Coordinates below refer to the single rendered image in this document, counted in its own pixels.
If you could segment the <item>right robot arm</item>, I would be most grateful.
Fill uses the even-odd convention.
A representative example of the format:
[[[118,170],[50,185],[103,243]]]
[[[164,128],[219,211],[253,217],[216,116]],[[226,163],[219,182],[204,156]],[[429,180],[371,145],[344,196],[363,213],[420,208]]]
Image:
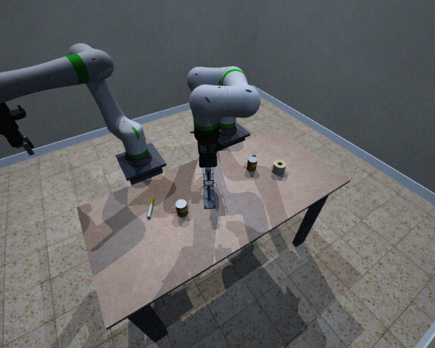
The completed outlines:
[[[122,142],[128,164],[142,167],[152,160],[142,126],[129,120],[117,104],[107,84],[114,70],[104,51],[77,43],[69,56],[19,70],[0,72],[0,104],[21,96],[53,88],[86,84],[109,131]]]

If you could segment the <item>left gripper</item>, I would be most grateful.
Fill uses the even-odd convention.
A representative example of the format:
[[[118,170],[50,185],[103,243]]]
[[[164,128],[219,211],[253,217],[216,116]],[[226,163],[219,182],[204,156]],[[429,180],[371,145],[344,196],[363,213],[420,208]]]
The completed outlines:
[[[199,166],[205,167],[207,171],[207,180],[211,181],[210,171],[211,167],[217,167],[217,140],[219,138],[219,126],[214,130],[203,131],[194,127],[194,130],[190,130],[190,133],[194,134],[198,143],[199,153]],[[209,168],[209,171],[208,171]]]

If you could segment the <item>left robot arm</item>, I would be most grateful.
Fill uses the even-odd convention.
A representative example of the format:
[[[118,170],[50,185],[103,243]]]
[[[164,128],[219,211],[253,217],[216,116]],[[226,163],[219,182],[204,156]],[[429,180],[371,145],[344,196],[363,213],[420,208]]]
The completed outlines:
[[[195,67],[187,83],[192,90],[189,104],[194,127],[201,131],[219,126],[221,136],[232,136],[236,118],[251,117],[260,107],[258,91],[237,67]]]

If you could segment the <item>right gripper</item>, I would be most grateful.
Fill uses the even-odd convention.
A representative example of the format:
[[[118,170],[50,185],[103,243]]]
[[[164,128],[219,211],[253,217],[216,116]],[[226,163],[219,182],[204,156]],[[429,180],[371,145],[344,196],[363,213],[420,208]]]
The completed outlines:
[[[5,103],[0,104],[0,134],[7,138],[12,147],[20,148],[23,146],[29,155],[33,155],[35,154],[32,150],[34,145],[27,136],[22,136],[21,132],[18,131],[19,126],[15,122],[15,120],[26,117],[25,110],[20,105],[17,106],[19,109],[10,111]]]

